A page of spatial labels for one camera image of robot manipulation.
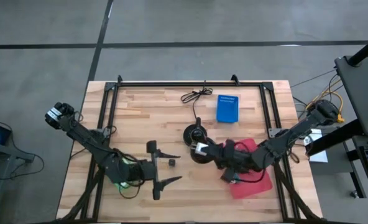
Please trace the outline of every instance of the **red cloth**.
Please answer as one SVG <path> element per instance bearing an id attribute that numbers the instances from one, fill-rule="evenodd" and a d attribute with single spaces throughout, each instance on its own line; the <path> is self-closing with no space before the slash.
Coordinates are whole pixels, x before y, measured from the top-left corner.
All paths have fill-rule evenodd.
<path id="1" fill-rule="evenodd" d="M 243 144 L 245 144 L 250 152 L 253 152 L 254 150 L 257 149 L 257 144 L 254 142 L 252 138 L 243 139 L 239 142 L 242 142 Z M 236 149 L 246 151 L 247 149 L 245 148 L 243 144 L 236 144 Z M 249 171 L 248 174 L 239 174 L 239 178 L 242 180 L 258 180 L 260 179 L 261 175 L 262 175 L 262 171 L 255 172 L 251 170 Z M 240 182 L 238 184 L 230 184 L 229 188 L 231 191 L 231 195 L 234 199 L 241 199 L 241 198 L 246 198 L 250 195 L 254 195 L 254 194 L 261 193 L 261 192 L 265 192 L 267 190 L 271 190 L 272 183 L 270 180 L 269 173 L 265 171 L 263 179 L 258 183 L 250 184 L 250 183 Z"/>

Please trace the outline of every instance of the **gray floor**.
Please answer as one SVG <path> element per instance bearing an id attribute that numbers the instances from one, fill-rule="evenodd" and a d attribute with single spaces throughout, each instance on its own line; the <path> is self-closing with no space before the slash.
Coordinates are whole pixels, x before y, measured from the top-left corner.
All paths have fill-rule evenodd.
<path id="1" fill-rule="evenodd" d="M 107 0 L 0 1 L 0 44 L 96 43 Z M 177 41 L 368 40 L 368 0 L 115 0 L 105 43 Z M 104 49 L 95 80 L 285 79 L 327 72 L 333 60 L 362 46 Z M 80 108 L 94 49 L 0 50 L 0 121 L 17 144 L 45 159 L 41 174 L 9 181 L 0 223 L 52 220 L 71 150 L 44 122 L 57 101 Z M 310 101 L 334 74 L 295 87 Z M 346 93 L 343 115 L 355 118 Z M 37 170 L 35 162 L 22 172 Z M 365 173 L 357 164 L 368 196 Z M 348 197 L 348 174 L 315 175 L 328 220 L 368 223 L 368 198 Z"/>

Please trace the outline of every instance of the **wooden table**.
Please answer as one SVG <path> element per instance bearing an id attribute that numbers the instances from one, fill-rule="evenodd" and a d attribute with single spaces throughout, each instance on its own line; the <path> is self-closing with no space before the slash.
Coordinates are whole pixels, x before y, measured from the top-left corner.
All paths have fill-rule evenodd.
<path id="1" fill-rule="evenodd" d="M 297 114 L 288 81 L 273 81 L 275 97 L 283 128 L 297 123 Z M 90 82 L 83 103 L 82 124 L 96 128 L 105 82 Z M 123 199 L 117 188 L 106 177 L 99 211 L 99 222 L 261 222 L 282 221 L 275 189 L 272 166 L 268 167 L 272 190 L 243 200 L 233 200 L 228 184 L 220 180 L 221 171 L 214 163 L 196 164 L 190 158 L 190 150 L 183 142 L 183 130 L 195 123 L 192 104 L 183 104 L 180 97 L 198 87 L 130 87 L 119 88 L 114 125 L 117 132 L 111 138 L 111 147 L 119 148 L 138 158 L 148 158 L 147 141 L 156 140 L 158 148 L 167 154 L 179 155 L 176 167 L 169 168 L 166 159 L 159 159 L 159 179 L 182 175 L 183 178 L 165 188 L 161 199 L 152 200 L 152 183 L 144 184 L 138 196 Z M 239 97 L 239 122 L 234 124 L 216 121 L 217 95 Z M 216 142 L 227 138 L 239 140 L 254 138 L 256 143 L 267 139 L 264 114 L 259 89 L 256 87 L 214 87 L 213 94 L 202 96 L 195 106 L 197 116 L 208 130 L 208 136 Z M 269 109 L 272 123 L 274 116 Z M 72 153 L 83 147 L 74 144 Z M 313 177 L 304 148 L 293 148 L 300 163 L 290 160 L 296 190 L 305 203 L 322 216 Z M 76 155 L 69 163 L 57 217 L 63 217 L 83 193 L 90 164 L 88 151 Z M 135 189 L 123 193 L 132 195 Z M 289 196 L 285 193 L 288 211 Z M 91 200 L 89 211 L 93 210 Z"/>

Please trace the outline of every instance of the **white label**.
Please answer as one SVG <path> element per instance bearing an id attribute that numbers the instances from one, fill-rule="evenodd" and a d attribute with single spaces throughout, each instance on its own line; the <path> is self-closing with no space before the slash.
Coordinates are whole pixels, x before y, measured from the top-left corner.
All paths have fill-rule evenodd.
<path id="1" fill-rule="evenodd" d="M 49 111 L 47 112 L 47 114 L 48 114 L 50 117 L 52 117 L 55 121 L 58 121 L 57 116 L 56 116 L 55 114 L 53 114 L 53 112 L 51 112 L 51 110 L 49 110 Z"/>
<path id="2" fill-rule="evenodd" d="M 55 109 L 55 108 L 52 108 L 52 109 L 50 109 L 53 113 L 55 113 L 55 115 L 57 115 L 57 116 L 60 116 L 61 115 L 61 112 L 59 112 L 57 109 Z"/>

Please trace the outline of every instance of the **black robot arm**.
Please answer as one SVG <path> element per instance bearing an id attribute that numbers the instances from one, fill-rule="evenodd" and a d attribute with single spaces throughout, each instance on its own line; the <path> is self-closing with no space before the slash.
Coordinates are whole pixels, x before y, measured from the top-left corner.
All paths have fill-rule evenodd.
<path id="1" fill-rule="evenodd" d="M 147 143 L 147 152 L 151 154 L 151 161 L 138 160 L 118 149 L 111 149 L 105 141 L 102 131 L 89 130 L 76 120 L 75 110 L 66 103 L 56 103 L 45 115 L 46 122 L 55 129 L 61 129 L 71 139 L 79 142 L 93 155 L 98 167 L 105 170 L 105 174 L 114 184 L 132 181 L 153 180 L 154 200 L 159 200 L 160 191 L 181 177 L 158 180 L 156 158 L 179 158 L 162 153 L 157 149 L 156 141 Z"/>
<path id="2" fill-rule="evenodd" d="M 281 131 L 275 138 L 263 141 L 254 152 L 235 150 L 235 142 L 232 140 L 227 140 L 225 145 L 198 143 L 195 152 L 202 156 L 212 157 L 219 169 L 229 168 L 234 172 L 261 171 L 286 155 L 294 142 L 307 134 L 311 128 L 333 124 L 338 113 L 337 107 L 332 103 L 320 100 L 308 108 L 305 119 L 294 127 Z"/>

